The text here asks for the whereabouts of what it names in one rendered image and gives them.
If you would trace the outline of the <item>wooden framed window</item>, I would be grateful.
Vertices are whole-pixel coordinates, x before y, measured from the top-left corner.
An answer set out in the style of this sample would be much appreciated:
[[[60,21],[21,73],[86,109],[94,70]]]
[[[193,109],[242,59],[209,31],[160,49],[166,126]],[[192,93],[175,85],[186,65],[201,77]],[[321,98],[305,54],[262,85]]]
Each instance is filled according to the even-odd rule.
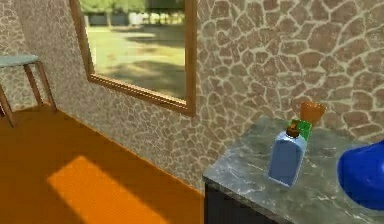
[[[192,117],[197,0],[69,0],[87,80]]]

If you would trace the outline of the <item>grey marble topped dark cabinet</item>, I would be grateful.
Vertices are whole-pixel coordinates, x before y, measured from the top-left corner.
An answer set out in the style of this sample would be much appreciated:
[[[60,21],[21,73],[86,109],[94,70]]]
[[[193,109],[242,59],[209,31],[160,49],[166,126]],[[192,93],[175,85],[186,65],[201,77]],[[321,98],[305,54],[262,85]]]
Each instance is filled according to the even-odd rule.
[[[206,169],[204,182],[278,224],[384,224],[384,211],[356,204],[340,187],[338,159],[361,143],[333,131],[313,130],[292,187],[268,179],[272,144],[286,126],[260,117]]]

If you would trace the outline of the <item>blue soap bottle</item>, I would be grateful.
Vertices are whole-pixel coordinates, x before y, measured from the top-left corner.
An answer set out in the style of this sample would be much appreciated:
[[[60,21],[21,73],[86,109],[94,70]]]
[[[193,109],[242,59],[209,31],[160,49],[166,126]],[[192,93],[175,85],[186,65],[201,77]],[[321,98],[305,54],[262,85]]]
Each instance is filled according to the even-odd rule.
[[[272,145],[268,178],[286,187],[297,180],[307,141],[300,134],[298,125],[292,122],[277,135]]]

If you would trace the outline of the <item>green box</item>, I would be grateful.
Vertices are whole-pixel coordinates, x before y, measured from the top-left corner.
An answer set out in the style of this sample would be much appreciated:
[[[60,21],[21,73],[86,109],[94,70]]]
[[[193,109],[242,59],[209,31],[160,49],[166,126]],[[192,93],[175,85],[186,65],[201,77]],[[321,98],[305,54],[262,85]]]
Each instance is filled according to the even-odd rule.
[[[311,134],[312,130],[312,124],[310,122],[307,122],[305,120],[299,120],[299,119],[292,119],[289,122],[289,125],[295,124],[296,129],[299,131],[300,135],[305,139],[308,140]]]

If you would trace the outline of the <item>orange translucent cup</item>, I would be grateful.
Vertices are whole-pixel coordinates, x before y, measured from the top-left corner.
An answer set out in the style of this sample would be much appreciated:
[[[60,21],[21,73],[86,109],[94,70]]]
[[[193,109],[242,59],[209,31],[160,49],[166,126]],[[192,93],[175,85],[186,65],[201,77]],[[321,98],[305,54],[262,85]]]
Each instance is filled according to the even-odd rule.
[[[302,101],[300,105],[300,119],[315,126],[326,111],[326,106],[312,101]]]

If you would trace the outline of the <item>grey topped wooden stool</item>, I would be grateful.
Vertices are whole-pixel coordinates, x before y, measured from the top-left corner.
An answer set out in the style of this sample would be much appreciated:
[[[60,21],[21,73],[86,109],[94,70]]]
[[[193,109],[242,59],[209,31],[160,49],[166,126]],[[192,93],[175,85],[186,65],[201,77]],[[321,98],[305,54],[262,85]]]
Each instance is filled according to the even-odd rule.
[[[17,67],[17,66],[22,66],[24,68],[24,72],[28,78],[35,100],[38,105],[42,106],[43,105],[42,98],[38,90],[36,81],[34,79],[33,72],[30,68],[31,64],[33,64],[37,68],[42,85],[44,87],[45,93],[49,101],[49,104],[52,107],[53,111],[56,112],[57,107],[52,95],[48,78],[46,76],[44,65],[39,59],[39,57],[36,55],[0,56],[0,68]],[[6,117],[11,127],[15,126],[16,119],[13,115],[11,106],[7,100],[5,92],[1,85],[0,85],[0,116]]]

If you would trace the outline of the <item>blue round bowl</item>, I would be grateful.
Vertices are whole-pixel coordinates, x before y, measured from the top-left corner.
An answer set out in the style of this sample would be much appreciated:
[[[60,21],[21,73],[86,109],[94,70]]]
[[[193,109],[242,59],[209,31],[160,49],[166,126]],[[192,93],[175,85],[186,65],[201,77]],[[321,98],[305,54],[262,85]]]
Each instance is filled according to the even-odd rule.
[[[337,177],[355,203],[384,211],[384,140],[345,151],[337,163]]]

